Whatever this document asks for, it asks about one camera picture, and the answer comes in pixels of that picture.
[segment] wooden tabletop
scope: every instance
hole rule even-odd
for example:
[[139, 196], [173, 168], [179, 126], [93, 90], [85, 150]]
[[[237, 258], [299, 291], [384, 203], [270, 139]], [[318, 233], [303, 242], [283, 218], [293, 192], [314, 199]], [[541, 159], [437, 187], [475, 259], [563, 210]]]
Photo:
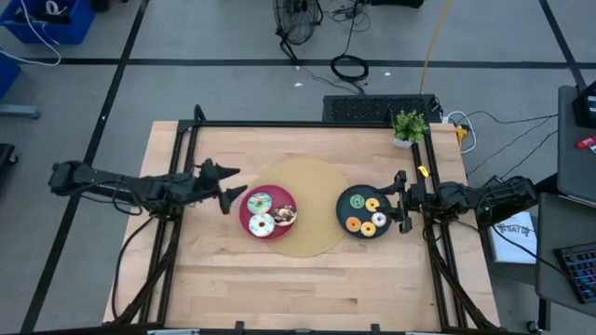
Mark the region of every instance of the wooden tabletop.
[[[142, 176], [167, 173], [176, 126], [153, 124]], [[466, 183], [453, 126], [431, 125], [431, 133], [440, 179]], [[250, 185], [290, 155], [323, 159], [341, 169], [350, 184], [387, 186], [399, 169], [415, 181], [412, 151], [393, 147], [391, 138], [391, 129], [203, 127], [195, 162], [210, 157], [222, 166], [241, 168], [240, 174], [223, 181], [223, 187]], [[424, 145], [421, 151], [426, 164]], [[427, 185], [432, 190], [429, 180]], [[248, 236], [235, 205], [228, 216], [214, 200], [185, 210], [167, 327], [232, 328], [244, 321], [252, 329], [368, 330], [378, 323], [387, 331], [440, 330], [420, 214], [411, 214], [413, 230], [408, 234], [400, 234], [396, 225], [378, 239], [347, 236], [322, 255], [290, 258]], [[131, 217], [126, 236], [145, 220]], [[471, 214], [461, 221], [476, 224]], [[144, 282], [155, 231], [156, 225], [135, 237], [123, 258], [119, 312]], [[452, 224], [451, 232], [462, 286], [498, 325], [478, 234], [460, 224]], [[444, 280], [443, 285], [455, 325], [452, 294]], [[158, 284], [154, 302], [160, 293]], [[155, 317], [156, 303], [152, 307]], [[109, 310], [105, 320], [112, 319]]]

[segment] red plate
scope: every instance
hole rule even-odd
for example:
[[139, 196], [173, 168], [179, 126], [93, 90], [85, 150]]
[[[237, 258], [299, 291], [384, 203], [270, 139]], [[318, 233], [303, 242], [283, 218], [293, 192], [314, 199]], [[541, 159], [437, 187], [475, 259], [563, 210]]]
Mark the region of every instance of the red plate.
[[252, 190], [250, 190], [242, 199], [242, 203], [240, 204], [240, 223], [242, 224], [242, 228], [244, 228], [244, 230], [249, 233], [251, 236], [256, 237], [256, 238], [262, 238], [262, 239], [272, 239], [272, 238], [278, 238], [278, 237], [282, 237], [284, 234], [286, 234], [295, 223], [291, 224], [291, 225], [287, 225], [287, 226], [278, 226], [276, 225], [276, 227], [273, 229], [273, 233], [269, 234], [266, 237], [257, 237], [255, 235], [253, 235], [251, 233], [251, 231], [249, 230], [249, 222], [251, 221], [251, 217], [254, 215], [249, 211], [249, 199], [251, 198], [251, 196], [253, 194], [258, 194], [258, 193], [265, 193], [265, 194], [269, 194], [269, 196], [271, 196], [271, 208], [269, 209], [269, 211], [267, 211], [267, 214], [273, 216], [273, 211], [283, 205], [291, 205], [294, 208], [296, 208], [296, 203], [294, 202], [294, 198], [291, 197], [291, 195], [288, 193], [288, 191], [282, 189], [279, 186], [276, 185], [263, 185], [263, 186], [259, 186], [256, 188], [253, 188]]

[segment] keyboard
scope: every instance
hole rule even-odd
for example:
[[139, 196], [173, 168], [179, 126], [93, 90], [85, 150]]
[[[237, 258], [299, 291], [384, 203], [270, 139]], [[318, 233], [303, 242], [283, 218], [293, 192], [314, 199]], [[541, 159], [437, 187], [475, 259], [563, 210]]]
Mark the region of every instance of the keyboard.
[[592, 289], [596, 288], [596, 243], [569, 248], [557, 248], [553, 252], [562, 270], [574, 281], [571, 289], [580, 303], [596, 302]]

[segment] yellow cable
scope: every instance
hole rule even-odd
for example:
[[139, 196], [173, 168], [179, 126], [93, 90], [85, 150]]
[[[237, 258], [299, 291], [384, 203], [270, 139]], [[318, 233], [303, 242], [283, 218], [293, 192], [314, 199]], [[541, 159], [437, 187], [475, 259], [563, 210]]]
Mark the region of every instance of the yellow cable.
[[425, 76], [427, 75], [428, 59], [430, 59], [430, 54], [432, 53], [432, 49], [433, 49], [433, 47], [435, 47], [435, 42], [437, 42], [437, 36], [439, 36], [440, 27], [442, 27], [443, 22], [445, 21], [445, 17], [447, 16], [447, 12], [449, 11], [450, 6], [451, 6], [451, 0], [445, 0], [445, 5], [443, 6], [443, 10], [440, 13], [439, 24], [437, 25], [437, 29], [435, 29], [435, 34], [432, 36], [432, 41], [430, 42], [430, 47], [428, 47], [427, 57], [425, 58], [425, 67], [422, 69], [422, 79], [420, 80], [419, 94], [422, 94], [422, 89], [425, 86]]

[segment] blue bin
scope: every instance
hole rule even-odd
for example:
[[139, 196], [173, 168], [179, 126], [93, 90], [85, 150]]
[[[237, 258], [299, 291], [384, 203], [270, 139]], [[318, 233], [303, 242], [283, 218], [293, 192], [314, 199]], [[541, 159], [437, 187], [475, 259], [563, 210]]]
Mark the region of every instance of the blue bin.
[[[27, 6], [30, 15], [45, 11], [46, 0], [23, 0]], [[34, 29], [42, 36], [46, 42], [52, 44], [51, 40], [60, 44], [81, 44], [93, 22], [95, 12], [91, 7], [90, 0], [54, 0], [60, 8], [68, 6], [70, 11], [71, 23], [57, 24], [47, 23], [45, 29], [42, 29], [44, 23], [32, 22]], [[27, 22], [15, 22], [13, 18], [20, 12], [20, 0], [10, 0], [7, 8], [0, 16], [0, 25], [15, 35], [22, 43], [43, 43], [35, 36]]]
[[0, 99], [7, 94], [10, 85], [19, 75], [20, 67], [15, 61], [0, 53]]

